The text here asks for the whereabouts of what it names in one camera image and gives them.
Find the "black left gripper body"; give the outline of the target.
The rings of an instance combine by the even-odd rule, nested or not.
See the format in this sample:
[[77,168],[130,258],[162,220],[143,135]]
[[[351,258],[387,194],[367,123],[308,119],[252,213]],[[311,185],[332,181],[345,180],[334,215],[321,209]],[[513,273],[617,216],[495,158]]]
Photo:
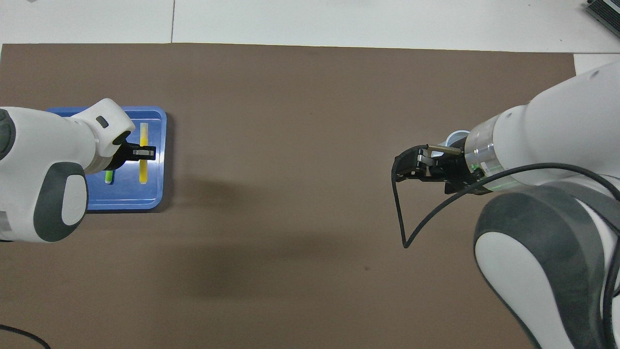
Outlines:
[[104,168],[104,172],[117,170],[122,167],[127,161],[135,161],[133,150],[137,144],[124,141],[119,147],[117,152],[111,157],[110,163]]

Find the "clear plastic cup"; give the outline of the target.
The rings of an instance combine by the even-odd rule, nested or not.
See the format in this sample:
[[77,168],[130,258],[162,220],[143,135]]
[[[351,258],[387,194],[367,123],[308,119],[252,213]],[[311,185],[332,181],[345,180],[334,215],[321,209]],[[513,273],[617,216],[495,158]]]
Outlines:
[[454,132],[450,133],[450,135],[448,135],[448,137],[445,139],[445,141],[441,142],[440,145],[444,146],[444,147],[452,147],[452,148],[459,147],[459,146],[454,146],[452,144],[454,144],[457,141],[460,141],[462,139],[466,139],[469,134],[470,134],[469,130],[457,130],[457,131],[454,131]]

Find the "brown table mat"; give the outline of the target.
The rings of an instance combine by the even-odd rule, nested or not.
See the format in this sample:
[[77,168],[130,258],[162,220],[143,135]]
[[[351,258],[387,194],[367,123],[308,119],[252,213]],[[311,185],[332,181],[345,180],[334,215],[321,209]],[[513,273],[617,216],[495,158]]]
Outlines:
[[390,169],[575,75],[574,56],[3,45],[0,105],[168,114],[151,213],[0,243],[0,323],[52,349],[532,349],[483,280],[459,199],[404,249]]

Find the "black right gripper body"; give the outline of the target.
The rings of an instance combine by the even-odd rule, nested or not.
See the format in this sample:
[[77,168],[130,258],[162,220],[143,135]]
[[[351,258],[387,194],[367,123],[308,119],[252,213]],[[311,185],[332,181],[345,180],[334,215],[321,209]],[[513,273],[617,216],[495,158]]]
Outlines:
[[432,155],[436,165],[431,169],[431,175],[443,179],[445,194],[459,192],[485,177],[485,173],[477,165],[471,170],[471,166],[467,164],[465,145],[451,145],[451,147],[458,148],[461,152],[458,155],[446,152],[439,155],[438,151],[434,151]]

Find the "grey ribbed device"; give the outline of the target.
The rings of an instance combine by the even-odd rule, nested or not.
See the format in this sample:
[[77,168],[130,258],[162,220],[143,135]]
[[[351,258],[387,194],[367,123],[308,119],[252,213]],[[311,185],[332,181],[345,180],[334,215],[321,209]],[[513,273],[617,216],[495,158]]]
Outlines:
[[587,0],[586,12],[620,38],[620,0]]

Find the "yellow pen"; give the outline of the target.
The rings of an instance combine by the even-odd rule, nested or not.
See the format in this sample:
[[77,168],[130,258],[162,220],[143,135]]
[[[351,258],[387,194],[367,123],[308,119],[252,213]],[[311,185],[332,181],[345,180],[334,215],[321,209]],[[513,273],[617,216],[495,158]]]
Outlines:
[[[149,126],[146,122],[140,124],[140,146],[148,146]],[[138,161],[138,180],[141,185],[148,183],[148,161],[140,159]]]

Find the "blue plastic tray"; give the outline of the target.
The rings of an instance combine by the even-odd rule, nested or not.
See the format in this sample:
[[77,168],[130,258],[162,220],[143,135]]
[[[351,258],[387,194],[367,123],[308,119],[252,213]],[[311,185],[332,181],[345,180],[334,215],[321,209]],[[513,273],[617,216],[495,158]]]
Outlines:
[[135,125],[126,141],[140,144],[140,124],[149,126],[148,145],[155,146],[155,160],[148,160],[148,183],[138,180],[138,161],[127,161],[115,170],[113,185],[104,183],[104,172],[85,174],[79,188],[87,198],[87,211],[149,211],[156,208],[164,194],[164,170],[168,116],[157,106],[122,106]]

